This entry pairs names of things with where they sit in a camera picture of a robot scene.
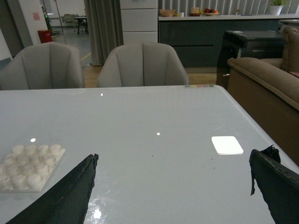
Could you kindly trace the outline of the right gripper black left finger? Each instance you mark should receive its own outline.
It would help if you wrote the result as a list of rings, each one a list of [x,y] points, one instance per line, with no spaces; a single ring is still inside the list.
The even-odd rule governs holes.
[[[94,187],[98,154],[90,154],[9,224],[82,224]]]

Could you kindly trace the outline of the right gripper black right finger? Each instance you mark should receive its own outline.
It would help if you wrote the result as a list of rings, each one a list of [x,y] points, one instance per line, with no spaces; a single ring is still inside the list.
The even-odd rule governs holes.
[[[279,150],[273,145],[253,149],[249,157],[251,195],[258,185],[270,214],[277,224],[299,222],[299,175],[281,164]]]

